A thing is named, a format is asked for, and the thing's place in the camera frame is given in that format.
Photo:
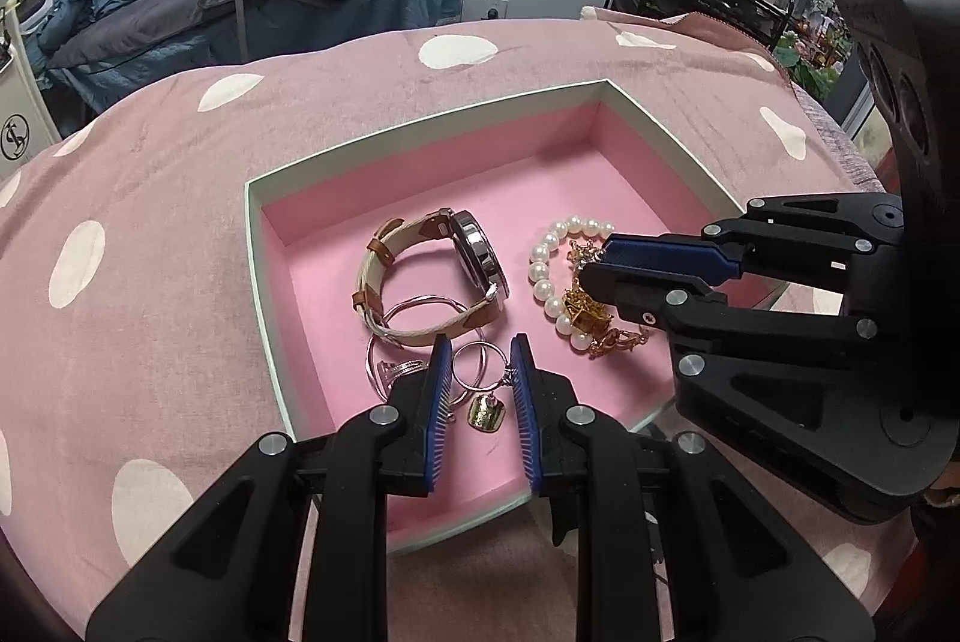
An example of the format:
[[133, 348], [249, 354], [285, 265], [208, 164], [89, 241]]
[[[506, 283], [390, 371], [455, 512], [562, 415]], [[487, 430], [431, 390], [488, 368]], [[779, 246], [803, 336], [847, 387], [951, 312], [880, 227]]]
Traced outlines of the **pink polka dot bedsheet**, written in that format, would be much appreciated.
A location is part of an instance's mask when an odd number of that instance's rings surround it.
[[[884, 190], [759, 47], [674, 21], [477, 21], [186, 71], [2, 179], [2, 530], [70, 632], [283, 429], [247, 273], [254, 177], [423, 115], [608, 78], [737, 202]], [[544, 505], [396, 559], [392, 640], [573, 640], [574, 548], [548, 543]]]

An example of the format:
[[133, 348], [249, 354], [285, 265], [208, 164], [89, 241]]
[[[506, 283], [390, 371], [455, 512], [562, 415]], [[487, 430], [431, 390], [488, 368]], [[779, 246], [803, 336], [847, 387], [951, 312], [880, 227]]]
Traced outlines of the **white beauty machine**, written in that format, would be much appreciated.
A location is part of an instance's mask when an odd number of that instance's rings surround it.
[[2, 8], [0, 70], [0, 177], [8, 177], [54, 143], [62, 140], [37, 86], [14, 5]]

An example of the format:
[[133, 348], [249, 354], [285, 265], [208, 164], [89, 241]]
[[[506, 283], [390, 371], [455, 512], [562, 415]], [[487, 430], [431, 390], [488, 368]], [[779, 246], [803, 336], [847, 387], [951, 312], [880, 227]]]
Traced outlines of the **beige strap wristwatch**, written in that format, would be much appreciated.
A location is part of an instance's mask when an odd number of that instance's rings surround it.
[[[402, 299], [439, 294], [467, 306], [462, 316], [431, 322], [425, 333], [387, 327], [386, 310]], [[404, 343], [451, 340], [488, 327], [506, 312], [509, 283], [480, 221], [467, 210], [386, 221], [368, 239], [356, 273], [353, 310], [371, 333]]]

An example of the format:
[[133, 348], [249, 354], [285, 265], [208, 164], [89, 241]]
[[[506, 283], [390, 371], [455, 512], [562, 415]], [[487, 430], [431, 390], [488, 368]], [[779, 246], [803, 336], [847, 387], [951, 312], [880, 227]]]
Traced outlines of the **silver twisted bangle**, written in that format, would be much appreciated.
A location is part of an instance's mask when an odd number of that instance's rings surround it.
[[[421, 296], [412, 296], [402, 299], [391, 309], [386, 310], [387, 327], [392, 327], [397, 322], [397, 330], [400, 332], [420, 332], [425, 333], [431, 322], [442, 322], [446, 317], [462, 316], [466, 312], [467, 306], [454, 298], [448, 296], [439, 296], [439, 294], [421, 294]], [[485, 330], [475, 328], [472, 333], [462, 335], [459, 340], [452, 341], [454, 349], [467, 349], [466, 344], [472, 340], [483, 340]], [[371, 385], [376, 397], [381, 401], [386, 401], [391, 393], [394, 380], [409, 372], [423, 371], [428, 366], [428, 355], [431, 345], [425, 344], [427, 349], [423, 349], [420, 344], [404, 343], [393, 338], [381, 338], [379, 335], [370, 333], [368, 344], [366, 344], [366, 355], [364, 355], [364, 372], [366, 379]], [[480, 383], [485, 382], [487, 372], [490, 370], [491, 357], [490, 348], [477, 348], [475, 346], [477, 364], [473, 366], [475, 376], [469, 382], [473, 388], [480, 387]], [[453, 380], [451, 387], [452, 408], [457, 410], [459, 406], [469, 403], [469, 398], [473, 395], [473, 390], [467, 390], [462, 383]]]

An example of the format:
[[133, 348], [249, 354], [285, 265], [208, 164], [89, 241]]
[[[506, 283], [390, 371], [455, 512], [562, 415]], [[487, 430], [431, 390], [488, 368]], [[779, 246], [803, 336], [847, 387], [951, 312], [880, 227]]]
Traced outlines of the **mint box pink lining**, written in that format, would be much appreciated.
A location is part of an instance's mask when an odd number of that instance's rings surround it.
[[356, 294], [399, 332], [477, 314], [460, 377], [494, 379], [514, 335], [579, 400], [630, 429], [672, 394], [662, 337], [601, 359], [574, 351], [534, 298], [529, 260], [555, 221], [693, 234], [742, 210], [617, 85], [576, 83], [428, 115], [281, 166], [245, 188], [257, 322], [286, 431], [329, 434], [377, 403], [373, 359], [397, 361]]

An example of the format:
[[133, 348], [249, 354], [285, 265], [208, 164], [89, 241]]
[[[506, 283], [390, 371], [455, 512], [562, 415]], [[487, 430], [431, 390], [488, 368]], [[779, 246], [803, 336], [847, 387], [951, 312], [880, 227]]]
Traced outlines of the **green potted plant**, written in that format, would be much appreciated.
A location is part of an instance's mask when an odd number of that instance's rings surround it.
[[828, 64], [823, 55], [818, 55], [792, 31], [779, 38], [773, 55], [791, 80], [819, 103], [823, 103], [835, 89], [844, 67], [841, 60]]

